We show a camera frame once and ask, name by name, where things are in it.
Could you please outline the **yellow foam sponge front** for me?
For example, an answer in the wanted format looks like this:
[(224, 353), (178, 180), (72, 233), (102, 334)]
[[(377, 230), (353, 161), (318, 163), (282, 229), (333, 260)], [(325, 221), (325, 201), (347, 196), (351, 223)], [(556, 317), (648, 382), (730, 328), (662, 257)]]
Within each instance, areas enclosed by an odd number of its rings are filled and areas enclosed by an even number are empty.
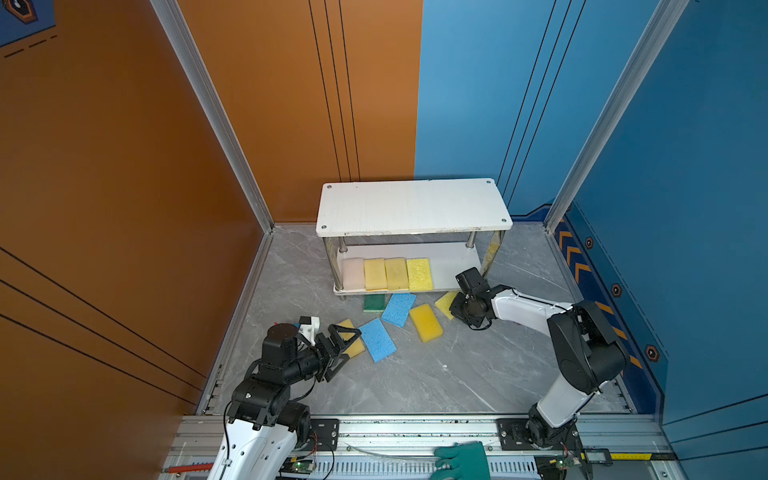
[(364, 260), (364, 283), (367, 291), (386, 290), (388, 280), (383, 258)]

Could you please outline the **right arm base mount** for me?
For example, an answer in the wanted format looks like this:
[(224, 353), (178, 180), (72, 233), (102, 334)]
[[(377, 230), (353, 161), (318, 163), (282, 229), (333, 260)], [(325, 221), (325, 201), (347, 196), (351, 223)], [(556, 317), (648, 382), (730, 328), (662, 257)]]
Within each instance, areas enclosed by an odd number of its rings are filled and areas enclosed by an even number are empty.
[(508, 417), (496, 420), (497, 434), (503, 451), (579, 451), (583, 445), (576, 424), (576, 418), (560, 427), (551, 427), (538, 417)]

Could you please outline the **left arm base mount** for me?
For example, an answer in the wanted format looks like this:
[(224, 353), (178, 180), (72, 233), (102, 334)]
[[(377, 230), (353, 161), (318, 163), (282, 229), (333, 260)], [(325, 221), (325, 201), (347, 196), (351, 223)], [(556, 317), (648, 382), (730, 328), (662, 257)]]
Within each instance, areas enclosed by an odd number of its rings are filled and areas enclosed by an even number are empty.
[(339, 418), (312, 416), (308, 436), (305, 441), (297, 445), (297, 450), (306, 453), (335, 451), (339, 430)]

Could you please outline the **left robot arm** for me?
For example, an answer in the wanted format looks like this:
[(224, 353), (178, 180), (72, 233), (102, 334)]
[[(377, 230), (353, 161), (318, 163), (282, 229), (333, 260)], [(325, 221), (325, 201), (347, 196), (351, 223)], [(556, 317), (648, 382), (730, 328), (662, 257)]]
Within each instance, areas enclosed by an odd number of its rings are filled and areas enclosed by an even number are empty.
[(224, 434), (210, 479), (275, 479), (285, 461), (311, 435), (311, 414), (291, 387), (331, 381), (362, 337), (356, 328), (331, 324), (323, 333), (315, 317), (267, 330), (261, 357), (248, 367), (222, 416)]

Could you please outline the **pale pink foam sponge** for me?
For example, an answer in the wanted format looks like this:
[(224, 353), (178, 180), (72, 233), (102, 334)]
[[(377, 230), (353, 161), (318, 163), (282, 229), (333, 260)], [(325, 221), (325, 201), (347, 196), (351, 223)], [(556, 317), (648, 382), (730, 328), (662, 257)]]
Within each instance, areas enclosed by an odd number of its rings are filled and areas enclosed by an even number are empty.
[(345, 291), (365, 289), (365, 260), (363, 258), (346, 258), (342, 262), (342, 281)]

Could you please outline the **yellow-green sponge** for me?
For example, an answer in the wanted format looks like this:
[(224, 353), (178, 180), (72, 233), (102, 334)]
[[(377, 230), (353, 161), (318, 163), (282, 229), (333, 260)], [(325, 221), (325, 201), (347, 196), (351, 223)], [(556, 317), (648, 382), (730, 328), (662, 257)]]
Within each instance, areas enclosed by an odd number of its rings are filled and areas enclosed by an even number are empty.
[(451, 312), (451, 305), (458, 295), (458, 291), (449, 291), (434, 302), (435, 307), (448, 319), (454, 319)]
[(431, 265), (428, 258), (406, 260), (408, 288), (412, 292), (425, 292), (434, 289)]

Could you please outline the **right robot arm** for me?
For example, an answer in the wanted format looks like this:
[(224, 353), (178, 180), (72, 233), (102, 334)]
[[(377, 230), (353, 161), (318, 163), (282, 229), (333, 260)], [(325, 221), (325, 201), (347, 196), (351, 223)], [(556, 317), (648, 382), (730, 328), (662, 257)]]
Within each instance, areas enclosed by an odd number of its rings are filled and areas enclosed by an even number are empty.
[(564, 443), (578, 413), (630, 365), (630, 355), (604, 312), (587, 300), (560, 304), (510, 286), (492, 287), (475, 267), (457, 274), (456, 280), (460, 293), (450, 312), (470, 329), (509, 321), (550, 338), (559, 374), (531, 407), (524, 438), (540, 449)]

